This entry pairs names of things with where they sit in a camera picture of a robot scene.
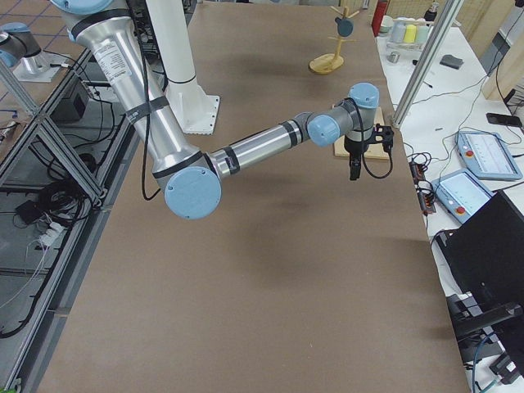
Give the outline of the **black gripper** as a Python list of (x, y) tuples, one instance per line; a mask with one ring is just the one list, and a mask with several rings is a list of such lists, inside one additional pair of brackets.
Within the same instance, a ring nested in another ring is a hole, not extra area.
[(350, 181), (356, 181), (360, 177), (362, 156), (367, 151), (367, 143), (362, 140), (354, 141), (349, 137), (344, 137), (344, 148), (350, 155), (349, 179)]

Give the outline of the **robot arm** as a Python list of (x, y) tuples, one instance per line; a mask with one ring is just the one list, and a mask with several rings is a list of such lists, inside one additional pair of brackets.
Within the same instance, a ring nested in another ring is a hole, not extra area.
[(126, 117), (153, 159), (152, 174), (167, 206), (183, 219), (201, 219), (218, 206), (221, 181), (307, 140), (325, 147), (345, 139), (350, 179), (359, 177), (368, 145), (377, 141), (374, 116), (379, 91), (355, 84), (329, 111), (304, 112), (210, 154), (189, 143), (154, 80), (134, 34), (131, 6), (124, 1), (56, 1), (70, 36), (88, 48), (120, 99)]
[(21, 22), (1, 26), (1, 60), (12, 68), (21, 63), (30, 75), (39, 75), (50, 69), (50, 61), (30, 28)]

